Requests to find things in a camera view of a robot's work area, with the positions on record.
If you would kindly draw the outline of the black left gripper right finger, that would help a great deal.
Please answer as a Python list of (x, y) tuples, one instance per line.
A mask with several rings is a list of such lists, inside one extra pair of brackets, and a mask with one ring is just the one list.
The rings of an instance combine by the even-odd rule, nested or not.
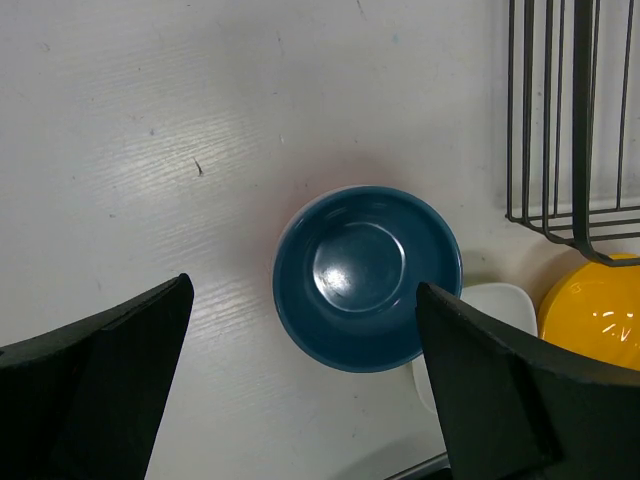
[(636, 479), (639, 374), (428, 283), (416, 319), (455, 479)]

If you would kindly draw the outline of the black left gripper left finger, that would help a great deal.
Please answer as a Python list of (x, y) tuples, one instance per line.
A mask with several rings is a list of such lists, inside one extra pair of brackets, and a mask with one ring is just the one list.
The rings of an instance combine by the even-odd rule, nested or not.
[(182, 273), (2, 347), (2, 478), (144, 478), (193, 300)]

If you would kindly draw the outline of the white square bowl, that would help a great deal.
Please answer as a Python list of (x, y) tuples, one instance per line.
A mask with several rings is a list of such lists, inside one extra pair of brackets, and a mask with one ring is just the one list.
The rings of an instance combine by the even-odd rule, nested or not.
[[(538, 336), (534, 304), (530, 296), (518, 286), (494, 282), (464, 287), (461, 299), (484, 314), (534, 337)], [(418, 397), (423, 406), (436, 415), (436, 404), (424, 357), (418, 356), (411, 365)]]

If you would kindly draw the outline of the blue ceramic bowl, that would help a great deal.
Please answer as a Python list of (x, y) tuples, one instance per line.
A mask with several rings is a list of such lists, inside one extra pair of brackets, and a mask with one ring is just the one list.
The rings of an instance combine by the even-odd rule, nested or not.
[(304, 205), (279, 238), (272, 294), (296, 346), (344, 372), (377, 373), (422, 352), (416, 291), (459, 296), (457, 239), (425, 201), (402, 190), (349, 186)]

